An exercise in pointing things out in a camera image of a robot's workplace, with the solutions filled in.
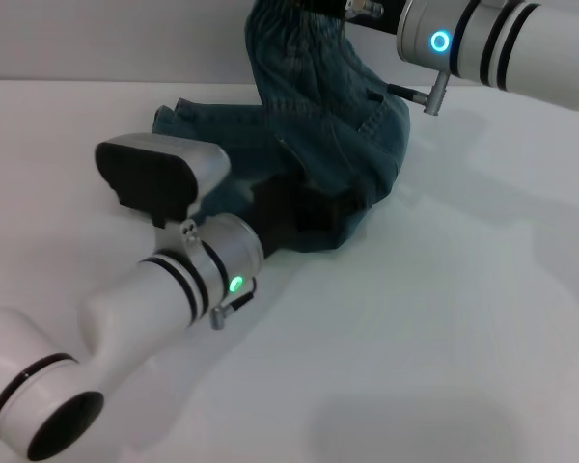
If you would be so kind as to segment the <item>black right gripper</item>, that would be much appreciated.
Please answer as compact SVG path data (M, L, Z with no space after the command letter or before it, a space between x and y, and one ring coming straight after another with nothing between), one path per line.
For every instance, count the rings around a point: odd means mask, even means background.
M342 19L352 24L395 35L400 23L400 1L305 0L296 6L311 13Z

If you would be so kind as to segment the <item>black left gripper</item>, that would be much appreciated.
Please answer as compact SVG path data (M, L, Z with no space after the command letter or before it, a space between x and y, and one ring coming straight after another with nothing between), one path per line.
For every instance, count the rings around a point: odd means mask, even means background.
M328 195L287 177L252 187L251 228L263 251L330 251L342 242L342 218L363 214L368 202L360 189Z

